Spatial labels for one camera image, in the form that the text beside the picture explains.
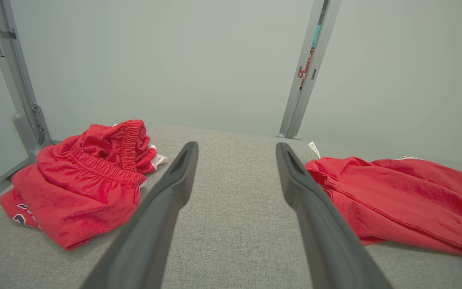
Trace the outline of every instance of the printed number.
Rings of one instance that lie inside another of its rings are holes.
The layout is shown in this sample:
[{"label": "printed number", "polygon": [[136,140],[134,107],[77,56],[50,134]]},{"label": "printed number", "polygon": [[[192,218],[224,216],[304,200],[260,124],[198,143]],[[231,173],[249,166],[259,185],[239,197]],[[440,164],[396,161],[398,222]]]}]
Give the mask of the printed number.
[{"label": "printed number", "polygon": [[26,219],[21,214],[17,214],[15,216],[13,216],[13,220],[16,221],[16,222],[21,223],[22,225],[26,225]]}]

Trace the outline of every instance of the metal frame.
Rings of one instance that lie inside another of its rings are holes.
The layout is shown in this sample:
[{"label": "metal frame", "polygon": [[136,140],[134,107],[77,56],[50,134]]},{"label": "metal frame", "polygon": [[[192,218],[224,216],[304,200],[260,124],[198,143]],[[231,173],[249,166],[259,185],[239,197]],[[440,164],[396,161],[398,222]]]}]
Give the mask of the metal frame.
[{"label": "metal frame", "polygon": [[[322,2],[322,6],[319,8],[317,0],[315,0],[310,17],[310,23],[306,30],[306,37],[302,44],[301,55],[299,57],[299,63],[297,64],[292,90],[290,90],[290,96],[288,97],[288,103],[286,104],[286,110],[284,111],[281,129],[279,130],[277,137],[301,139],[297,136],[297,133],[299,132],[302,118],[304,117],[308,102],[310,101],[311,92],[315,86],[315,81],[320,70],[320,66],[322,65],[324,54],[326,53],[340,4],[341,0],[326,0],[325,4]],[[315,32],[317,31],[318,24],[321,25],[320,33],[315,49],[313,50],[313,59],[310,63],[310,67],[307,69],[308,75],[304,80],[304,86],[301,88],[300,84],[302,79],[298,77],[299,67],[306,67],[311,44],[313,42]]]},{"label": "metal frame", "polygon": [[0,0],[0,68],[17,111],[14,124],[29,159],[35,161],[51,140],[36,103],[9,0]]},{"label": "metal frame", "polygon": [[290,127],[290,123],[292,122],[292,118],[295,113],[297,100],[299,99],[300,94],[300,85],[302,83],[302,78],[298,77],[299,68],[302,67],[304,69],[308,63],[308,55],[310,55],[311,44],[313,44],[313,40],[315,38],[323,5],[324,0],[314,0],[313,2],[308,28],[306,29],[306,36],[302,42],[299,62],[297,62],[297,67],[295,68],[295,77],[292,83],[292,89],[290,89],[290,95],[288,96],[288,102],[286,103],[286,108],[284,110],[283,121],[281,122],[281,128],[279,129],[277,137],[288,138],[288,128]]}]

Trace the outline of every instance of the gray table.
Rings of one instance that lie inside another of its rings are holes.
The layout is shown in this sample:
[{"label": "gray table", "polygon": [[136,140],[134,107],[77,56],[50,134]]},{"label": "gray table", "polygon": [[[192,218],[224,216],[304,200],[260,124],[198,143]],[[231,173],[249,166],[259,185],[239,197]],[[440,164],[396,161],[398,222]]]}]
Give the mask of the gray table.
[{"label": "gray table", "polygon": [[[151,127],[148,134],[171,159],[187,141],[200,146],[192,196],[174,230],[164,288],[311,287],[297,219],[282,197],[274,150],[277,142],[287,142],[305,163],[315,158],[305,141],[174,126]],[[368,161],[403,155],[317,147],[323,156]],[[462,163],[431,160],[462,170]],[[147,176],[142,198],[167,166]],[[63,251],[42,232],[11,221],[0,207],[0,288],[78,288],[118,231]],[[462,288],[460,256],[394,243],[367,250],[397,289]]]}]

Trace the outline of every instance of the folded clothing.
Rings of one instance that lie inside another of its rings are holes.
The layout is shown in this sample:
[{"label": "folded clothing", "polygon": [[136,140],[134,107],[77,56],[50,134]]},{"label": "folded clothing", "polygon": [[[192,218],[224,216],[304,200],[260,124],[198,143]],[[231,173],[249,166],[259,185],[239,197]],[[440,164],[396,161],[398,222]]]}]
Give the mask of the folded clothing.
[{"label": "folded clothing", "polygon": [[43,148],[33,165],[17,172],[0,198],[16,222],[42,229],[71,250],[126,223],[140,199],[144,174],[165,157],[149,144],[141,120],[92,124],[78,136]]},{"label": "folded clothing", "polygon": [[364,245],[462,254],[462,172],[424,161],[323,157],[305,165]]}]

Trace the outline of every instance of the metal bracket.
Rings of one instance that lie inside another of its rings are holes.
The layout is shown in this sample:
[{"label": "metal bracket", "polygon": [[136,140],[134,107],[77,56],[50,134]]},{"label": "metal bracket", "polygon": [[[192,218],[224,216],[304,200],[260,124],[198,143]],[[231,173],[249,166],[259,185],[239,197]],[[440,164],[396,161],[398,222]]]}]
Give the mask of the metal bracket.
[{"label": "metal bracket", "polygon": [[4,39],[17,39],[17,35],[14,32],[1,31],[1,28],[0,28],[0,37]]},{"label": "metal bracket", "polygon": [[49,139],[49,134],[46,130],[46,121],[44,120],[41,107],[38,104],[31,104],[31,110],[33,111],[33,117],[35,117],[37,122],[38,144],[43,148],[52,145],[51,140]]},{"label": "metal bracket", "polygon": [[42,147],[35,139],[35,135],[33,134],[33,130],[31,130],[28,118],[24,114],[15,114],[13,117],[13,124],[19,133],[20,140],[24,145],[24,149],[28,153],[30,161],[35,163],[37,155],[39,155]]}]

